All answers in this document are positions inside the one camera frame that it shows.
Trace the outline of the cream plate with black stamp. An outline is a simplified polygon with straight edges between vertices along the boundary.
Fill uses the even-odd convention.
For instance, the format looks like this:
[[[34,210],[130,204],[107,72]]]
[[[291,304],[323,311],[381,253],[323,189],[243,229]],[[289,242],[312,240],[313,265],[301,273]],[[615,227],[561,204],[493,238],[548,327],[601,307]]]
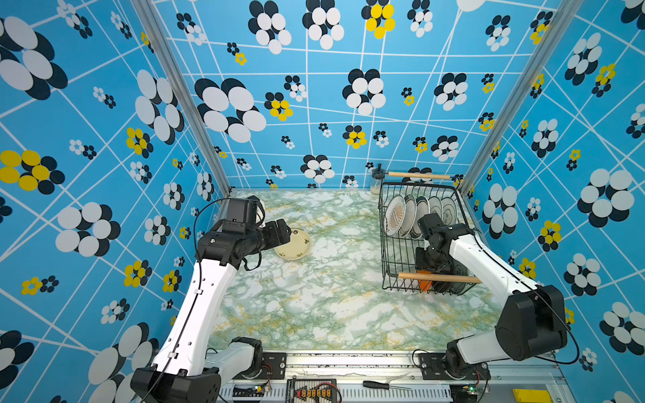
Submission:
[[[290,242],[275,248],[275,253],[284,260],[300,260],[308,255],[312,248],[310,234],[301,228],[294,228]]]

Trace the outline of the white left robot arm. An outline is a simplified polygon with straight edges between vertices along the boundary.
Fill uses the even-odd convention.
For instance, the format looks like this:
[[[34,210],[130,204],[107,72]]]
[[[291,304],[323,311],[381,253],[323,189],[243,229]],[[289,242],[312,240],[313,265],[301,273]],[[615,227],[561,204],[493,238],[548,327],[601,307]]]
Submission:
[[[291,240],[282,219],[266,221],[256,196],[222,198],[225,216],[195,240],[194,271],[171,332],[148,366],[136,369],[131,389],[144,402],[215,402],[222,385],[237,376],[255,377],[263,369],[258,339],[237,337],[206,366],[208,340],[223,298],[248,258],[260,258]]]

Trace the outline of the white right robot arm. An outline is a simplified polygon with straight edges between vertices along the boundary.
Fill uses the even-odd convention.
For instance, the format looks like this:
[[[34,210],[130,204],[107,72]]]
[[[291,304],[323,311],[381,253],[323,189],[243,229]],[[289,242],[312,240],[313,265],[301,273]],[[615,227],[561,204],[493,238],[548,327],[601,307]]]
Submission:
[[[478,364],[523,361],[567,345],[564,297],[558,288],[541,286],[514,270],[466,224],[445,224],[437,213],[424,215],[417,224],[428,244],[424,261],[441,257],[450,265],[462,265],[503,305],[492,331],[447,345],[444,366],[451,376],[464,377]]]

